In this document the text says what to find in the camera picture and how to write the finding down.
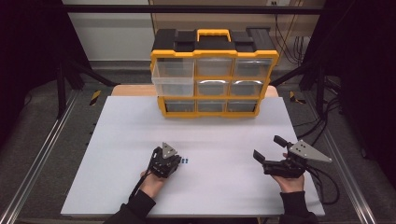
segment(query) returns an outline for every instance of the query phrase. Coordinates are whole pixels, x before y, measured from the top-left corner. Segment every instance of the black pole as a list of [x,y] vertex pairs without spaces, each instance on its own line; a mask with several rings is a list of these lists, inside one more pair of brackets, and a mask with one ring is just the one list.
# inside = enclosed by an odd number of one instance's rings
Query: black pole
[[63,5],[41,7],[46,11],[71,13],[216,13],[216,14],[296,14],[320,15],[334,13],[323,7],[257,7],[257,6],[169,6],[169,5]]

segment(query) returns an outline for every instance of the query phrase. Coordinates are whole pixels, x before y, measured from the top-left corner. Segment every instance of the white wall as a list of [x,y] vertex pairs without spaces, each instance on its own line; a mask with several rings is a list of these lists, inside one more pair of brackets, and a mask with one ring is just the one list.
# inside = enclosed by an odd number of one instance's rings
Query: white wall
[[[64,4],[148,5],[148,0],[63,0]],[[154,30],[142,14],[69,13],[90,61],[149,61]]]

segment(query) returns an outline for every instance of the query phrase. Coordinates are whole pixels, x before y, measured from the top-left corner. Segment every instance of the yellow storage organizer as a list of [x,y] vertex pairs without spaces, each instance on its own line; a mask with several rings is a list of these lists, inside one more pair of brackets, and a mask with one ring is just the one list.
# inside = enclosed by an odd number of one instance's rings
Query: yellow storage organizer
[[167,118],[255,117],[278,53],[267,28],[160,29],[151,80]]

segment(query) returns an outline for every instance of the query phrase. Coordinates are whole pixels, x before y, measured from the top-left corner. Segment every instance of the yellow handle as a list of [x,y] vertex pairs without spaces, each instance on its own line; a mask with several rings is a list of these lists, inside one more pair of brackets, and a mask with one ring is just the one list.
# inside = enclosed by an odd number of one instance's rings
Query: yellow handle
[[197,41],[201,35],[227,35],[228,42],[231,42],[230,31],[225,29],[199,29],[197,30]]

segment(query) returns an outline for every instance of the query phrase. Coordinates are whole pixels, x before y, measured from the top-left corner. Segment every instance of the black sleeve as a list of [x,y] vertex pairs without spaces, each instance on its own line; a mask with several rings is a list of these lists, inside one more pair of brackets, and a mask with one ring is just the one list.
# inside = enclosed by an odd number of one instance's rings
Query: black sleeve
[[280,216],[279,224],[316,224],[317,216],[308,211],[305,203],[305,191],[280,193],[285,214]]
[[104,224],[140,224],[146,223],[146,216],[155,202],[139,190],[127,204],[122,204],[120,211],[111,216]]

